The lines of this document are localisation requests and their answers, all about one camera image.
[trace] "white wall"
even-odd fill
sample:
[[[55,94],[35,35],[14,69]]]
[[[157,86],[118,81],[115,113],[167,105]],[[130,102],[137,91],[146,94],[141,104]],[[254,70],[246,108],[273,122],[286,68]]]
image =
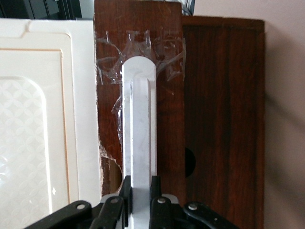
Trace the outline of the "white wall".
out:
[[[195,15],[266,22],[265,228],[305,225],[305,1],[196,0]]]

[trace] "brown wooden plank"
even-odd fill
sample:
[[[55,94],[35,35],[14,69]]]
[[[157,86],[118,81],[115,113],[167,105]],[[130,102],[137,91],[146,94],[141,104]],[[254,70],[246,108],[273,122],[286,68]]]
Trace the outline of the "brown wooden plank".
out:
[[[173,38],[182,39],[181,5],[172,2],[96,0],[94,25],[96,33],[96,57],[117,57],[114,47],[98,42],[106,31],[112,44],[123,50],[128,39],[126,31],[150,31],[152,42],[171,31]],[[176,195],[185,201],[184,179],[184,102],[183,78],[165,80],[165,72],[157,81],[157,161],[158,174],[162,176],[164,193]],[[116,131],[116,116],[112,106],[119,97],[120,86],[109,84],[98,77],[99,133],[107,156],[116,160],[122,167],[121,146]],[[107,194],[110,182],[108,172],[104,172],[103,194]]]
[[[233,27],[264,32],[264,21],[257,19],[182,16],[183,26]]]
[[[242,229],[264,222],[262,24],[183,17],[185,140],[196,157],[187,201],[205,202]]]

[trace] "dark wood panel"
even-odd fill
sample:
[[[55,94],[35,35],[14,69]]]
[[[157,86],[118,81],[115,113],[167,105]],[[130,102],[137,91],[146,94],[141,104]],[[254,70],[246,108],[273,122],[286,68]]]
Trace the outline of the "dark wood panel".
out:
[[[117,57],[115,48],[98,42],[110,31],[111,42],[123,50],[128,39],[126,31],[150,31],[151,41],[171,31],[173,39],[182,39],[181,5],[172,2],[151,1],[95,1],[96,57]],[[177,54],[182,51],[178,46]],[[183,77],[166,80],[166,69],[157,80],[157,162],[158,174],[162,176],[164,193],[176,195],[185,202],[184,178],[184,88]],[[106,156],[116,160],[122,167],[121,146],[117,135],[117,117],[111,112],[120,94],[120,85],[98,77],[99,133]],[[102,162],[103,170],[108,169]],[[104,171],[103,194],[109,192],[109,172]]]
[[[187,201],[263,228],[264,30],[259,20],[183,17]]]

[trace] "white panel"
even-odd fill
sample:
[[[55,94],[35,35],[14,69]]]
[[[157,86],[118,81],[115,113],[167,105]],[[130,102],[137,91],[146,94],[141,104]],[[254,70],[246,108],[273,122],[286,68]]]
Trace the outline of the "white panel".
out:
[[[92,21],[0,19],[0,228],[99,202],[94,59]]]
[[[31,21],[32,32],[62,32],[71,37],[79,199],[101,200],[96,71],[92,21]]]

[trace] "white metal strip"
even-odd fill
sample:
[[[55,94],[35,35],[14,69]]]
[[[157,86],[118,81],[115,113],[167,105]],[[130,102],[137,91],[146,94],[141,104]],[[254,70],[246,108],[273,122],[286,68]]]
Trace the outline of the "white metal strip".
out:
[[[151,172],[157,175],[157,110],[156,110],[156,66],[148,58],[136,56],[122,66],[122,112],[123,112],[123,175],[131,174],[130,146],[130,97],[131,81],[136,78],[148,79],[151,97]]]

